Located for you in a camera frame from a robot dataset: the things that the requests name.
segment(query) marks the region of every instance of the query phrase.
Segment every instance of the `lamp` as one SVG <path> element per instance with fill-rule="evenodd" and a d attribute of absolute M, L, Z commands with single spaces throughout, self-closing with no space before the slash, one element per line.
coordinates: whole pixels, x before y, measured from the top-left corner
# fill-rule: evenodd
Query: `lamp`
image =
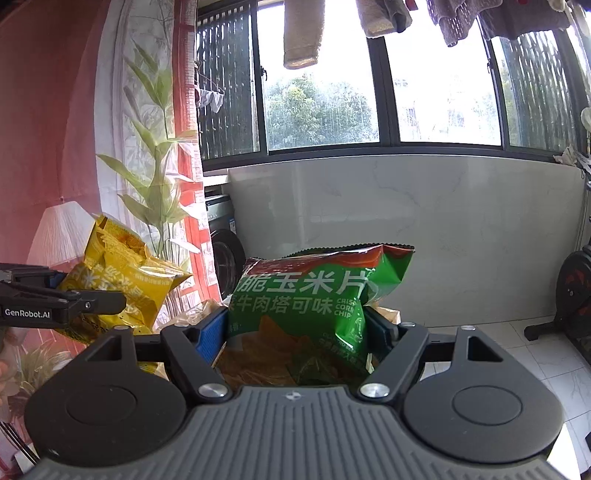
<path fill-rule="evenodd" d="M 71 270 L 84 254 L 94 224 L 92 216 L 77 202 L 46 208 L 33 238 L 27 263 Z"/>

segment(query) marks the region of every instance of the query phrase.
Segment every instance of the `tree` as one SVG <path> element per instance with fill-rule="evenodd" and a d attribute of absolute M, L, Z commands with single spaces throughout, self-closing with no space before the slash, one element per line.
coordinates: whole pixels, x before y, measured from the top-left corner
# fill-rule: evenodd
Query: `tree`
<path fill-rule="evenodd" d="M 304 74 L 267 90 L 270 150 L 373 140 L 367 98 L 346 82 L 318 85 Z"/>

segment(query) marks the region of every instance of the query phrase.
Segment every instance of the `green chip bag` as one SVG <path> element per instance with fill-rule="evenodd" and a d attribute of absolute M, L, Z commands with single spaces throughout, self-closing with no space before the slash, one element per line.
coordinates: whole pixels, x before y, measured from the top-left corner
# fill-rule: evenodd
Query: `green chip bag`
<path fill-rule="evenodd" d="M 414 248 L 362 245 L 257 260 L 230 302 L 217 363 L 231 387 L 330 385 L 367 376 L 362 306 L 401 281 Z"/>

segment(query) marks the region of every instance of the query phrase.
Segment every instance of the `window glass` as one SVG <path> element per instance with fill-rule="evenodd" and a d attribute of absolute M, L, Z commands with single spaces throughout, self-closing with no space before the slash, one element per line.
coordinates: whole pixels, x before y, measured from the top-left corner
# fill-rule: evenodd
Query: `window glass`
<path fill-rule="evenodd" d="M 576 145 L 569 88 L 552 32 L 493 38 L 505 95 L 509 141 L 563 151 Z"/>
<path fill-rule="evenodd" d="M 400 140 L 500 145 L 495 91 L 478 25 L 448 47 L 425 0 L 417 5 L 406 31 L 385 36 Z"/>
<path fill-rule="evenodd" d="M 284 7 L 258 11 L 269 150 L 378 142 L 374 82 L 355 0 L 326 0 L 316 65 L 283 66 Z"/>
<path fill-rule="evenodd" d="M 199 18 L 196 41 L 202 159 L 259 151 L 249 4 Z"/>

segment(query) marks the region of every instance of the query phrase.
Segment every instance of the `window frame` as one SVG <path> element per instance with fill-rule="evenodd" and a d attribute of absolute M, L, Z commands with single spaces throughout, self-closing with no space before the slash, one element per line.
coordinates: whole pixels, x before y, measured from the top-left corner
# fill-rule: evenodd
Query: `window frame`
<path fill-rule="evenodd" d="M 231 7 L 232 5 L 244 3 L 244 0 L 222 0 L 220 2 L 215 2 L 214 4 L 200 8 L 197 12 L 197 17 L 201 18 L 202 16 L 212 15 L 218 11 L 223 11 L 224 9 Z M 492 47 L 492 42 L 484 39 L 482 41 L 488 58 L 488 66 L 491 73 L 493 91 L 499 116 L 501 144 L 482 145 L 448 142 L 402 142 L 400 140 L 400 127 L 398 124 L 394 82 L 392 80 L 392 71 L 390 69 L 386 42 L 383 37 L 367 39 L 378 115 L 379 142 L 319 145 L 270 151 L 267 145 L 265 107 L 262 95 L 258 11 L 263 8 L 272 8 L 281 4 L 282 1 L 271 1 L 267 2 L 265 5 L 259 5 L 258 0 L 249 0 L 248 3 L 250 3 L 251 8 L 255 100 L 260 151 L 208 159 L 203 162 L 203 171 L 205 172 L 222 168 L 243 167 L 291 160 L 371 155 L 469 155 L 479 157 L 516 158 L 520 160 L 554 163 L 553 156 L 562 153 L 511 145 L 509 141 L 509 126 L 505 96 L 502 88 L 498 62 Z M 569 86 L 571 99 L 570 107 L 574 112 L 573 117 L 575 120 L 577 139 L 576 148 L 581 152 L 586 152 L 586 130 L 583 124 L 580 121 L 577 121 L 580 111 L 587 106 L 587 94 L 584 87 L 583 73 L 580 69 L 579 61 L 572 43 L 570 42 L 568 33 L 560 30 L 552 30 L 552 33 L 556 40 L 558 53 L 564 66 L 567 85 Z M 591 52 L 585 51 L 585 55 L 591 57 Z"/>

